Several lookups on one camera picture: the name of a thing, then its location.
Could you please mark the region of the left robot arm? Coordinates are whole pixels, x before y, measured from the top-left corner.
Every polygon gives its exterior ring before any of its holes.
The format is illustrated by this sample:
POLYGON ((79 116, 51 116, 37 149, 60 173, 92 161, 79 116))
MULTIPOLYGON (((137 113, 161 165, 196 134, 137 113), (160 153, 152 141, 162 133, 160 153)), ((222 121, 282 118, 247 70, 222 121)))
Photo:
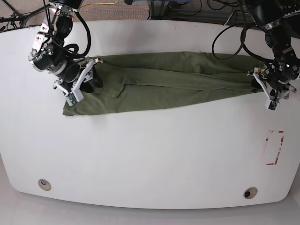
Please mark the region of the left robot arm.
POLYGON ((299 34, 300 2, 298 0, 238 0, 243 19, 240 46, 230 60, 241 50, 263 62, 265 69, 254 69, 252 86, 267 96, 266 108, 276 111, 281 99, 288 99, 297 89, 290 81, 300 78, 300 60, 292 47, 289 30, 299 34), (265 42, 274 58, 267 59, 251 52, 245 45, 248 29, 257 27, 265 34, 265 42))

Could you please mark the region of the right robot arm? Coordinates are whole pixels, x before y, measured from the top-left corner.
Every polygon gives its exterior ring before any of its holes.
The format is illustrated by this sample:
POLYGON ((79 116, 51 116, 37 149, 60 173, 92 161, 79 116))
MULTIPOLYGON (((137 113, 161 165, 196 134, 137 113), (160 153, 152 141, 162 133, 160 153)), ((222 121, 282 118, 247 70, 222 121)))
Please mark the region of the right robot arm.
POLYGON ((79 14, 80 0, 51 0, 45 7, 45 19, 35 36, 28 60, 37 71, 47 71, 57 77, 53 88, 65 96, 74 97, 75 91, 93 93, 103 87, 96 72, 94 60, 91 65, 86 55, 91 48, 91 33, 79 14), (79 53, 78 44, 65 44, 65 38, 73 28, 72 17, 76 15, 87 34, 87 47, 79 53))

